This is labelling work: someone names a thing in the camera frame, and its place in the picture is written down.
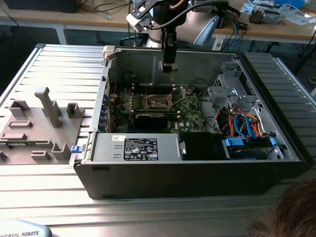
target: cable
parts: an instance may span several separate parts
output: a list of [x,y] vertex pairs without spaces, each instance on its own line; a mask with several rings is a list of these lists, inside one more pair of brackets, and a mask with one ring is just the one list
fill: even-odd
[[301,49],[299,46],[297,46],[295,43],[292,43],[292,45],[293,45],[298,51],[300,51],[301,53],[304,52],[304,51],[302,51],[302,49]]
[[262,132],[261,132],[261,129],[260,129],[260,124],[259,124],[259,122],[258,122],[257,124],[258,124],[258,134],[260,135],[260,137],[262,137]]
[[233,42],[233,45],[232,45],[231,49],[229,50],[229,51],[231,51],[233,49],[233,47],[234,47],[234,45],[236,43],[236,39],[237,39],[237,26],[236,26],[235,22],[232,19],[229,18],[229,21],[233,24],[234,29],[235,29],[235,39],[234,39],[234,42]]
[[206,93],[207,93],[207,90],[204,92],[204,94],[203,94],[203,96],[202,96],[202,99],[201,99],[201,101],[200,101],[199,104],[198,104],[197,109],[200,110],[200,111],[201,111],[203,99],[204,99]]
[[177,8],[179,8],[182,4],[185,4],[186,0],[180,0],[178,3],[174,4],[174,5],[170,5],[170,10],[176,10]]
[[249,136],[256,138],[256,135],[255,135],[255,134],[253,133],[253,131],[251,130],[250,122],[249,122],[249,119],[248,119],[247,115],[245,115],[245,114],[243,114],[243,113],[237,114],[237,115],[235,116],[235,118],[234,118],[235,131],[236,131],[238,134],[240,134],[243,138],[246,138],[246,136],[245,136],[242,132],[240,132],[239,129],[238,129],[237,122],[238,122],[238,118],[239,118],[240,116],[244,116],[244,117],[245,117],[246,125],[247,125],[247,130],[248,130]]
[[88,12],[104,12],[104,11],[114,10],[114,9],[116,9],[116,8],[119,8],[119,7],[122,7],[122,6],[127,6],[127,5],[129,5],[129,4],[128,4],[128,3],[127,3],[127,4],[122,4],[122,5],[119,5],[119,6],[116,6],[116,7],[112,7],[112,8],[110,8],[110,9],[106,9],[106,10],[102,10],[102,11],[90,11],[90,10],[88,10],[88,9],[85,9],[83,6],[81,6],[81,8],[82,8],[83,10],[85,10],[85,11],[88,11]]
[[[17,27],[21,27],[21,26],[6,12],[6,10],[5,10],[5,9],[3,8],[3,6],[2,6],[1,1],[0,1],[0,7],[1,7],[1,9],[5,12],[5,14],[10,18],[10,20],[13,21],[13,22],[16,24]],[[26,34],[26,36],[27,36],[31,41],[33,41],[33,43],[36,43],[35,40],[34,40],[32,37],[30,37],[29,34],[26,33],[26,31],[25,31],[23,28],[21,28],[21,29],[22,29],[23,32]]]
[[111,5],[111,4],[113,4],[113,3],[115,3],[116,1],[118,1],[118,0],[114,0],[113,2],[110,2],[110,3],[103,3],[103,4],[99,4],[99,5],[94,5],[94,0],[92,1],[93,2],[93,7],[94,7],[94,10],[97,10],[99,7],[101,7],[101,6],[105,6],[105,5]]
[[302,15],[305,15],[300,9],[298,9],[297,7],[295,7],[295,6],[293,6],[293,5],[291,5],[291,4],[283,4],[283,5],[286,5],[286,6],[290,6],[290,7],[292,7],[292,8],[295,8],[296,10],[298,10]]
[[310,46],[311,42],[313,41],[314,37],[316,35],[316,30],[313,34],[313,37],[311,38],[309,44],[307,45],[307,47],[305,48],[301,58],[297,61],[297,64],[296,64],[296,67],[294,69],[294,72],[293,74],[296,75],[300,70],[301,68],[303,67],[303,65],[305,64],[305,62],[308,60],[308,58],[311,56],[311,54],[315,51],[316,49],[316,43],[312,46],[311,50],[308,52],[307,55],[304,55],[305,52],[308,50],[308,47]]
[[167,23],[165,24],[162,24],[160,26],[152,26],[152,25],[148,25],[148,29],[150,30],[160,30],[160,29],[163,29],[165,27],[167,27],[168,25],[172,24],[173,22],[175,22],[176,20],[178,20],[178,18],[180,18],[182,15],[188,13],[189,11],[197,8],[197,7],[200,7],[200,6],[218,6],[219,4],[216,4],[216,3],[213,3],[213,2],[204,2],[204,3],[199,3],[199,4],[196,4],[196,5],[193,5],[187,9],[185,9],[184,11],[182,11],[180,14],[178,14],[176,17],[174,17],[172,20],[168,21]]
[[315,30],[315,32],[314,32],[314,34],[313,34],[313,36],[312,36],[310,42],[308,43],[307,47],[305,47],[305,50],[303,51],[303,54],[306,52],[306,50],[308,49],[308,47],[311,45],[311,43],[312,43],[312,41],[313,41],[315,35],[316,35],[316,30]]
[[[235,47],[236,47],[236,46],[239,46],[238,51],[240,50],[241,44],[242,44],[242,42],[243,42],[243,37],[244,37],[244,35],[245,35],[245,33],[246,33],[246,31],[244,31],[244,30],[241,30],[241,31],[242,31],[242,36],[240,36],[239,39],[237,39],[237,40],[236,40],[236,43],[235,43]],[[220,51],[223,51],[223,50],[225,49],[225,47],[226,47],[227,50],[228,50],[228,47],[232,46],[232,44],[233,44],[234,42],[232,42],[232,43],[229,43],[229,42],[230,42],[230,40],[231,40],[231,38],[232,38],[234,32],[235,32],[235,29],[234,29],[234,31],[232,32],[231,36],[229,37],[228,41],[227,41],[226,43],[224,43],[224,46],[220,49]]]
[[258,131],[257,131],[255,125],[252,124],[251,127],[252,127],[252,130],[253,130],[253,132],[255,133],[255,135],[256,135],[257,137],[259,137]]
[[229,126],[231,128],[231,136],[233,136],[234,133],[235,133],[235,130],[234,130],[234,126],[233,126],[233,121],[232,121],[232,116],[231,115],[229,115],[228,121],[229,121]]
[[114,92],[113,92],[113,94],[115,94],[116,93],[116,91],[117,91],[117,82],[115,81],[115,88],[114,88]]

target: warning label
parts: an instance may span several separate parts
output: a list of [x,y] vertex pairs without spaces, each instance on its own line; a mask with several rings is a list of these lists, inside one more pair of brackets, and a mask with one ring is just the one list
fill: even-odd
[[157,138],[126,138],[124,160],[158,160]]

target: person's hair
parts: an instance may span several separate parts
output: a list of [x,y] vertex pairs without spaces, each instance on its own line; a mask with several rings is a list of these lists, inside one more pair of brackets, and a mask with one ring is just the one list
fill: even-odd
[[285,190],[276,208],[253,221],[247,232],[249,237],[316,237],[316,179]]

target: electronic equipment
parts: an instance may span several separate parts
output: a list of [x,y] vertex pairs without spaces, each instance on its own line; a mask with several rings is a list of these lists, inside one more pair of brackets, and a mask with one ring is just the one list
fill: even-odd
[[165,74],[159,55],[103,50],[88,140],[70,162],[91,198],[262,194],[312,167],[316,141],[295,124],[316,102],[279,59],[178,51]]
[[9,9],[61,11],[75,13],[81,0],[4,0]]
[[[216,15],[210,14],[216,9]],[[208,1],[188,1],[188,0],[142,0],[127,15],[128,23],[136,32],[142,31],[161,31],[161,36],[155,37],[154,33],[150,33],[150,39],[161,44],[162,60],[159,61],[160,67],[164,73],[170,73],[177,70],[175,62],[177,50],[177,32],[176,28],[180,28],[181,35],[185,33],[191,35],[184,36],[184,40],[193,42],[198,45],[205,45],[212,36],[215,28],[222,24],[223,16],[230,14],[233,17],[240,16],[240,12],[231,6],[225,0],[208,0]]]
[[261,22],[278,24],[281,20],[281,15],[274,9],[263,9],[261,7],[253,7],[249,15],[249,22],[253,24],[261,24]]

